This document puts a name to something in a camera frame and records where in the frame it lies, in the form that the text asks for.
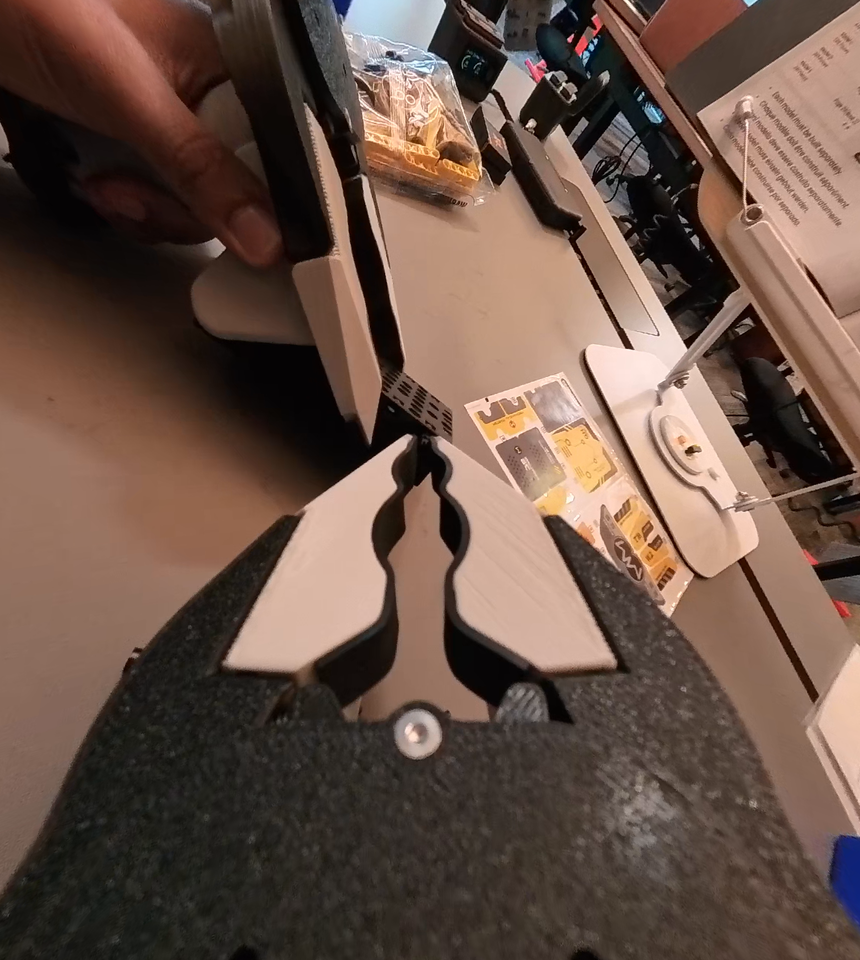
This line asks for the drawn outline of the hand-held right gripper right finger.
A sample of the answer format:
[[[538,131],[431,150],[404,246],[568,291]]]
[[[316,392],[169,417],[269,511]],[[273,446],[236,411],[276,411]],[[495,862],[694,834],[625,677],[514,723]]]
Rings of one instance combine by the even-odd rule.
[[[443,438],[426,440],[452,554],[444,579],[444,649],[455,677],[485,702],[519,683],[617,669],[618,659],[543,515]]]

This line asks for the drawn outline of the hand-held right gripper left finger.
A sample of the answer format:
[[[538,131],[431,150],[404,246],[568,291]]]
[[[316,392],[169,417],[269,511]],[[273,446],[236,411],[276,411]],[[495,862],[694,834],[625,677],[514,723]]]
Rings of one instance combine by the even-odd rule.
[[[303,509],[224,669],[321,683],[338,698],[387,676],[399,630],[388,557],[418,459],[418,438],[400,438]]]

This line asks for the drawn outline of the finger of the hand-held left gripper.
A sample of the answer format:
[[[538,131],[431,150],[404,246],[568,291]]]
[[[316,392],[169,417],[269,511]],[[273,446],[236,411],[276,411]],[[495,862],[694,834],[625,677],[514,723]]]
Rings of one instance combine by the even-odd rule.
[[[381,372],[360,283],[338,250],[295,264],[292,279],[340,414],[371,445]]]
[[[355,176],[355,266],[376,355],[388,366],[405,366],[382,226],[374,192],[365,175]]]

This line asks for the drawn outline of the black perforated battery box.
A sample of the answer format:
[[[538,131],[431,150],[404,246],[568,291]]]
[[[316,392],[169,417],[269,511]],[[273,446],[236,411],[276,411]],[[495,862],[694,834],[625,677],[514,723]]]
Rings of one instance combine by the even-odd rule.
[[[436,436],[453,440],[451,409],[402,369],[380,363],[381,393],[371,447],[378,451],[399,438]]]

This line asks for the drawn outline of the person's left hand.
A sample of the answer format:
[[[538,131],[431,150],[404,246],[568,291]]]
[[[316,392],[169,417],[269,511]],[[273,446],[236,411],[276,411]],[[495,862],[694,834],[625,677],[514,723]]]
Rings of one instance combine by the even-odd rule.
[[[263,268],[283,252],[268,192],[195,114],[226,78],[202,2],[0,1],[0,89],[124,143],[154,172],[84,177],[88,206],[141,242],[218,239]]]

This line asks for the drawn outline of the clear bag of yellow parts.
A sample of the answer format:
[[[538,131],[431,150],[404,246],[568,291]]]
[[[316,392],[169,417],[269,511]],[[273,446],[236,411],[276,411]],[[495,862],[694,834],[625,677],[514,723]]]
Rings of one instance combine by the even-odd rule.
[[[493,190],[452,69],[405,43],[343,31],[372,174],[400,191],[461,208]]]

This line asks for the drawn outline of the yellow grey sticker sheet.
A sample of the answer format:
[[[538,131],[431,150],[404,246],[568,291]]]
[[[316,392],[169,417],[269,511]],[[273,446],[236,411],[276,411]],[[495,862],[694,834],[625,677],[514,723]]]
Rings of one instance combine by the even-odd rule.
[[[694,572],[562,373],[465,406],[508,480],[568,523],[670,617]]]

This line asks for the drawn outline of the small black battery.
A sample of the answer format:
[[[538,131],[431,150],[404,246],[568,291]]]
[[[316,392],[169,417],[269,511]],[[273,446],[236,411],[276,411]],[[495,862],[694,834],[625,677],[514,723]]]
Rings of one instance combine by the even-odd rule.
[[[480,104],[470,117],[470,128],[481,155],[485,173],[493,187],[500,187],[512,170],[512,163],[505,138],[487,118]]]

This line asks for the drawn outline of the black charging case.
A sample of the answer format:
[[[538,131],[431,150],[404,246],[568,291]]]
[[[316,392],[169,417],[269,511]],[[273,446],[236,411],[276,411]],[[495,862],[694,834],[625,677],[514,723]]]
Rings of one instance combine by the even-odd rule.
[[[490,2],[446,1],[428,50],[450,66],[460,95],[483,102],[507,63]]]

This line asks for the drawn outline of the black flat power bank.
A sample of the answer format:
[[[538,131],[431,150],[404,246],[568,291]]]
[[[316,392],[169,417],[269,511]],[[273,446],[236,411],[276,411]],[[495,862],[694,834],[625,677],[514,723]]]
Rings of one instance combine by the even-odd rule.
[[[581,229],[581,212],[556,171],[543,143],[519,123],[508,120],[501,129],[512,173],[531,210],[545,227],[564,234]]]

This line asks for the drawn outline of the white book stand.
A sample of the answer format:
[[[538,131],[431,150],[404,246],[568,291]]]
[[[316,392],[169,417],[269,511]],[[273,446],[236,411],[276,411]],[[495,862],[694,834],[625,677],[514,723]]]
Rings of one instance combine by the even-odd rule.
[[[697,122],[709,150],[701,187],[719,171],[724,186],[738,179],[738,207],[714,243],[739,286],[700,338],[674,366],[650,353],[591,344],[585,364],[609,413],[650,487],[652,498],[687,566],[711,578],[758,546],[752,510],[768,504],[738,489],[713,448],[684,386],[698,357],[748,306],[771,331],[784,356],[802,377],[820,412],[834,428],[860,475],[860,341],[836,316],[812,277],[750,196],[746,174],[736,174],[704,131],[688,96],[676,91],[679,66],[744,9],[677,62],[655,60],[658,78],[681,111]],[[702,454],[683,450],[699,444]]]

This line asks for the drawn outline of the black charger adapter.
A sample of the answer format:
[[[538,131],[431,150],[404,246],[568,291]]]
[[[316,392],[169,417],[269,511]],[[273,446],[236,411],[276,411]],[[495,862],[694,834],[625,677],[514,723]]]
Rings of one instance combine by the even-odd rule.
[[[563,71],[545,73],[520,110],[520,126],[545,142],[558,127],[579,119],[591,87],[590,81],[576,86]]]

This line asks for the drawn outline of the black office chair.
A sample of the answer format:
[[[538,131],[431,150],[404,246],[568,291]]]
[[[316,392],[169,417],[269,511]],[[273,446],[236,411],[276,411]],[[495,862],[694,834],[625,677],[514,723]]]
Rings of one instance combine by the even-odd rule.
[[[706,273],[710,262],[687,234],[669,192],[645,174],[624,175],[622,180],[640,259],[660,270],[671,265],[687,282]]]
[[[735,426],[744,447],[758,444],[776,470],[780,455],[789,471],[811,484],[840,476],[804,419],[793,387],[769,360],[750,356],[738,362],[746,420]]]

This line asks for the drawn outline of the instruction booklet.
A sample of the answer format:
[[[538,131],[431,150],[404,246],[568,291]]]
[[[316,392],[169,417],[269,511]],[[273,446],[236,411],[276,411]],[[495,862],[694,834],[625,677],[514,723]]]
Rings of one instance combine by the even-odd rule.
[[[755,2],[678,70],[721,159],[860,341],[860,2]]]

